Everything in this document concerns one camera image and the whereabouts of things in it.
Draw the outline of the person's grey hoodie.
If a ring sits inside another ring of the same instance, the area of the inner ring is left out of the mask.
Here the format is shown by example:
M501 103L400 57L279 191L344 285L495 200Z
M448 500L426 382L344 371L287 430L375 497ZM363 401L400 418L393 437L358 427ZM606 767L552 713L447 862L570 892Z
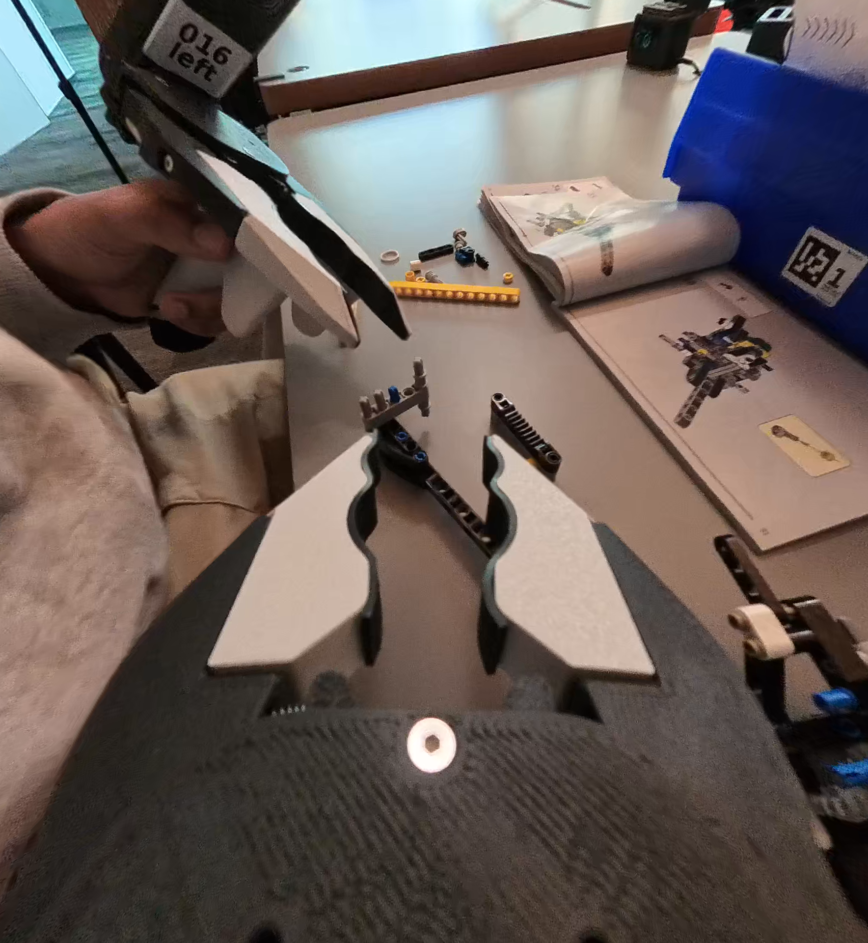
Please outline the person's grey hoodie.
M166 566L125 421L0 329L0 900Z

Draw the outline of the blue plastic bin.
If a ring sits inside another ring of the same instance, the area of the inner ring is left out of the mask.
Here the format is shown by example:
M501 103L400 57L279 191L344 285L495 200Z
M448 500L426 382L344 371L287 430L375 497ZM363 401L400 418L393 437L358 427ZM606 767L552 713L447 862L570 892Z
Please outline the blue plastic bin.
M868 364L868 91L718 49L664 176L730 210L741 274Z

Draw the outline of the black and white device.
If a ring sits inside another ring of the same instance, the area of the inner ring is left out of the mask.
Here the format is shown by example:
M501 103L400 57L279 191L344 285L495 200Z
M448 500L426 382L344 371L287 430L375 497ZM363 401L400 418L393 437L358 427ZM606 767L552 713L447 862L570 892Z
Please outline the black and white device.
M794 2L768 6L752 24L746 54L782 64L790 50L795 29Z

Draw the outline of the black cube device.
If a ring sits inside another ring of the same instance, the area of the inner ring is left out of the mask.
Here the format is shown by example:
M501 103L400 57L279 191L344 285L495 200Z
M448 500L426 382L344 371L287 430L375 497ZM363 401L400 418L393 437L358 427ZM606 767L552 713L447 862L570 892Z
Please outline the black cube device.
M645 3L632 24L626 64L655 74L676 70L686 56L697 19L709 7L709 1Z

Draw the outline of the black and grey lego assembly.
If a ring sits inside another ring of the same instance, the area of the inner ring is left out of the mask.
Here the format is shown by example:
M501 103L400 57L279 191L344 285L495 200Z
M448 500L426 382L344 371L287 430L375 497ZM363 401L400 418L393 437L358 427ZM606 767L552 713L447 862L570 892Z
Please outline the black and grey lego assembly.
M485 521L439 473L427 448L399 420L413 408L418 409L424 418L430 416L430 389L424 360L415 358L412 370L412 381L408 386L389 386L359 397L358 407L364 429L378 434L381 456L387 468L403 481L428 492L489 559L495 546L488 535Z

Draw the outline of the person's beige trousers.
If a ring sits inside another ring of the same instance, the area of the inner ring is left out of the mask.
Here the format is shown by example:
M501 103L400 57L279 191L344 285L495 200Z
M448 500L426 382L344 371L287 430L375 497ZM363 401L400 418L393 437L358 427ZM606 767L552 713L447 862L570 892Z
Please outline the person's beige trousers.
M168 536L169 603L292 494L283 359L183 371L146 393L120 393L85 355L67 368L122 417L143 456Z

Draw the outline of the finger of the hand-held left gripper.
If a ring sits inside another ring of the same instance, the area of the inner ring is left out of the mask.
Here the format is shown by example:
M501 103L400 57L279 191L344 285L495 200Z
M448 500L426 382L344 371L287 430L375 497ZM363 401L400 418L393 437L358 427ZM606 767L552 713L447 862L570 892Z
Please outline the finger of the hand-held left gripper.
M342 285L351 309L353 300L361 301L395 336L409 338L400 303L379 268L268 145L237 121L218 120L216 158L260 185L272 198L287 227Z
M199 152L213 176L245 211L234 238L235 255L223 270L221 315L233 336L248 336L290 300L317 335L328 332L344 346L359 336L342 285L280 218L262 187L222 159Z

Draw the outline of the long yellow lego beam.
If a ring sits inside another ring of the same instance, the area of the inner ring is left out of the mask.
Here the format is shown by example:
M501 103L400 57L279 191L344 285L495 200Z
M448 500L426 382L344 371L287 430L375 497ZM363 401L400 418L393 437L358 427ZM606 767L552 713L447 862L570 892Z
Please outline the long yellow lego beam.
M518 305L521 301L520 289L509 285L492 287L419 280L395 280L389 285L396 296L415 301L503 307Z

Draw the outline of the wooden-edged table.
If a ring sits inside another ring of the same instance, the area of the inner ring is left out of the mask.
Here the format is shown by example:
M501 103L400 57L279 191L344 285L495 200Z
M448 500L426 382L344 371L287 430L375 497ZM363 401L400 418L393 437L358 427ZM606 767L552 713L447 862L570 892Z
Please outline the wooden-edged table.
M259 55L273 119L626 52L642 1L303 1Z

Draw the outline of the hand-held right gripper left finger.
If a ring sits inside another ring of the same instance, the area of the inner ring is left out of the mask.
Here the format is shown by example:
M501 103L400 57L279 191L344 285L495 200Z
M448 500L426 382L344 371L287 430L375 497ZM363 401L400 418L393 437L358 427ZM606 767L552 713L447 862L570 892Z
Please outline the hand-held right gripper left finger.
M373 666L382 642L380 438L363 435L270 515L210 652L213 675L285 673L297 688Z

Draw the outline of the lego instruction booklet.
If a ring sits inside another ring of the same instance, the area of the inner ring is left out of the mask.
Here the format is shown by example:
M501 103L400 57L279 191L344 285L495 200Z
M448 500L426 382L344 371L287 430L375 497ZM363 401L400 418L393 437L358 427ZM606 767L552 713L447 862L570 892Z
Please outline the lego instruction booklet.
M479 206L758 551L868 518L868 368L729 268L729 210L605 177L486 186Z

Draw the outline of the lego sub-assembly with blue parts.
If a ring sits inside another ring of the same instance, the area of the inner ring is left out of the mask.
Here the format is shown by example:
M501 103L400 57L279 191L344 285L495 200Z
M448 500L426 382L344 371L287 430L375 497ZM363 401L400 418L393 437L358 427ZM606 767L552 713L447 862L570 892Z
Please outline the lego sub-assembly with blue parts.
M746 601L727 617L741 636L746 686L829 834L826 846L868 845L868 640L815 596L778 598L738 537L713 544ZM787 698L796 658L821 680L810 696L814 715L800 719Z

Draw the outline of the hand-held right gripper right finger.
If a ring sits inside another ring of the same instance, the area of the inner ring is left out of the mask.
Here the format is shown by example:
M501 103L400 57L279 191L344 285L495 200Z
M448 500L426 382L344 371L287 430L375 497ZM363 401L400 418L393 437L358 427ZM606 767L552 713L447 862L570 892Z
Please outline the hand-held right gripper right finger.
M656 667L589 515L489 434L482 480L491 555L482 573L488 674L653 682Z

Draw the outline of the black stand pole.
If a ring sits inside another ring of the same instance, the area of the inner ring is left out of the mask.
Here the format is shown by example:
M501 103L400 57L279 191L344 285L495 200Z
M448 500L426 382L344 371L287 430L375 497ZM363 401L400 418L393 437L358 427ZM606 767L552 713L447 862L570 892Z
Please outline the black stand pole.
M23 22L24 26L27 28L29 35L31 36L35 45L38 47L45 61L50 66L63 98L73 107L74 112L76 112L77 116L82 121L99 152L103 158L106 159L108 165L110 166L110 170L114 173L115 177L121 184L130 183L130 180L124 172L121 164L111 150L104 136L100 133L98 125L92 118L91 114L88 112L83 100L75 90L71 78L68 77L65 70L63 69L61 59L59 59L59 56L54 53L52 46L42 35L35 19L27 11L25 4L21 1L11 1L10 3Z

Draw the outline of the person's left hand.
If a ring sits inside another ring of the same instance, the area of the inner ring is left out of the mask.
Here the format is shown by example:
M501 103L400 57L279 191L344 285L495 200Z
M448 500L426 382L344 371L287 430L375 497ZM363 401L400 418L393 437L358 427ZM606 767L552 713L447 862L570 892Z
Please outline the person's left hand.
M34 275L77 310L160 319L195 336L225 331L220 289L161 291L176 260L226 261L234 246L174 182L63 196L5 231Z

